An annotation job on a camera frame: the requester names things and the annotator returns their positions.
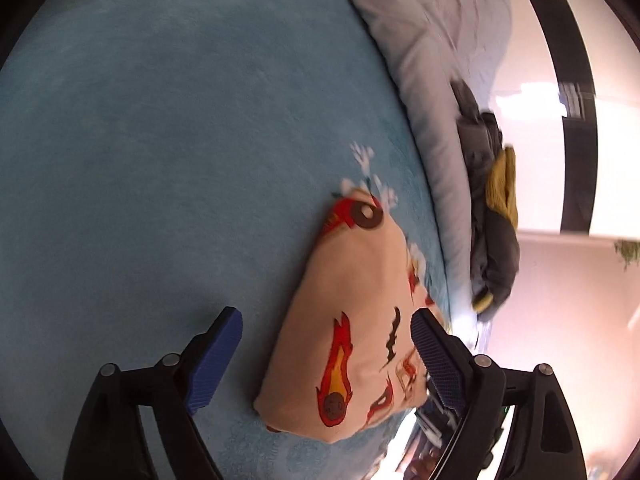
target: cartoon pattern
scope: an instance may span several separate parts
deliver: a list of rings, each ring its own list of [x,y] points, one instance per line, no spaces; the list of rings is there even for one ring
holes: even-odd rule
[[[418,377],[418,366],[420,356],[415,348],[411,348],[409,353],[396,366],[396,376],[404,393],[404,400],[411,400],[414,394],[414,384]]]
[[[394,311],[396,313],[393,322],[391,323],[391,333],[389,334],[389,339],[386,342],[386,363],[387,366],[394,357],[396,357],[396,352],[394,352],[394,345],[396,344],[396,339],[398,336],[396,335],[398,332],[398,327],[400,326],[400,321],[402,320],[402,316],[400,315],[400,309],[398,307],[394,307]]]
[[[374,425],[377,422],[380,422],[391,412],[394,403],[394,387],[391,383],[391,378],[389,375],[386,375],[386,388],[385,391],[382,392],[375,402],[369,407],[369,412],[367,413],[367,422],[364,425],[365,428]]]
[[[344,420],[347,406],[353,396],[347,375],[347,362],[352,351],[349,318],[343,312],[340,323],[334,319],[334,340],[331,344],[329,360],[324,369],[320,387],[316,388],[318,413],[322,423],[328,428],[337,426]]]
[[[341,228],[353,229],[357,226],[361,229],[372,230],[382,225],[384,213],[380,202],[364,191],[362,195],[363,198],[366,196],[372,199],[373,204],[351,197],[338,200],[324,222],[320,240],[325,239],[330,233],[338,232]]]

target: flame print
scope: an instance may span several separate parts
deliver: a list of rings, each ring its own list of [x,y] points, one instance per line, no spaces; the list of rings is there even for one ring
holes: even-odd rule
[[[414,346],[396,367],[396,375],[404,392],[404,400],[408,400],[414,396],[414,384],[418,376],[418,369],[414,361],[417,358],[417,350]]]
[[[409,290],[411,294],[415,292],[415,287],[420,283],[420,278],[415,275],[413,267],[409,270]]]
[[[365,423],[365,428],[372,423],[375,423],[375,421],[372,422],[372,418],[374,418],[374,416],[377,413],[382,412],[382,417],[383,418],[388,411],[391,409],[392,404],[394,402],[394,388],[393,385],[391,384],[391,379],[389,378],[389,375],[386,375],[386,388],[385,391],[382,392],[382,395],[380,395],[377,399],[376,402],[374,402],[370,407],[369,407],[369,413],[367,413],[367,421]]]
[[[343,312],[340,323],[334,319],[334,340],[322,375],[318,395],[318,413],[328,428],[340,424],[347,414],[353,392],[347,377],[347,361],[353,351],[349,318]]]
[[[375,229],[382,224],[384,213],[376,197],[363,191],[357,195],[361,195],[362,200],[344,197],[335,203],[322,226],[320,239],[340,227]]]

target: pillowcase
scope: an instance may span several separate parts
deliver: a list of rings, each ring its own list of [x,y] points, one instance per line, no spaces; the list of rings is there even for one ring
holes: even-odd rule
[[[332,443],[425,403],[411,317],[429,306],[443,318],[414,255],[373,196],[338,200],[254,403],[270,429]]]

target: pillow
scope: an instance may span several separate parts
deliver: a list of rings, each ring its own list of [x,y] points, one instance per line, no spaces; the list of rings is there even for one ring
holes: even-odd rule
[[[272,430],[328,443],[427,399],[411,340],[430,306],[424,257],[370,194],[341,198],[289,307],[254,406]]]
[[[460,78],[437,0],[353,0],[398,85],[429,181],[447,273],[454,333],[475,340],[472,308],[471,198],[450,86]]]

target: bed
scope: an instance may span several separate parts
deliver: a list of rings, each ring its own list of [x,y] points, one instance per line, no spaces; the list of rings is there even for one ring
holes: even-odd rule
[[[482,70],[456,61],[479,96],[502,21],[497,50],[474,51]],[[322,219],[351,186],[422,251],[446,316],[461,308],[451,269],[465,260],[441,244],[443,191],[376,39],[382,55],[351,0],[43,4],[0,71],[0,414],[39,478],[62,476],[103,363],[147,366],[227,304],[244,337],[195,419],[225,477],[371,471],[401,417],[328,446],[268,433],[251,402]]]

